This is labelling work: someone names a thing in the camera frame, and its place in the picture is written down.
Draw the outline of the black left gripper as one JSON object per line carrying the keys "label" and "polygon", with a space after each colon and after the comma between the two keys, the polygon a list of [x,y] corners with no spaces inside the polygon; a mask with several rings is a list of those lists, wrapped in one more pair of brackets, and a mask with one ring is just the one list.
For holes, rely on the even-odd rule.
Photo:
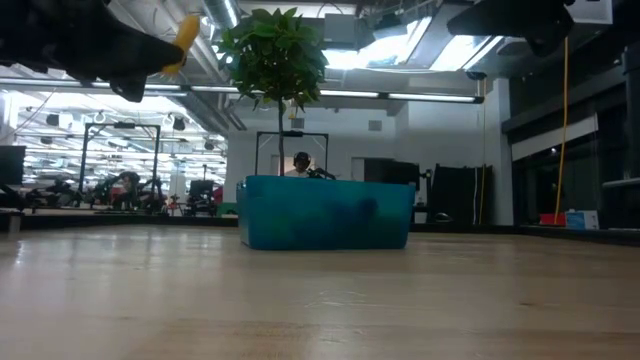
{"label": "black left gripper", "polygon": [[144,97],[146,76],[179,63],[183,50],[146,34],[130,35],[107,1],[1,0],[1,65],[64,70],[81,80],[109,80],[129,102]]}

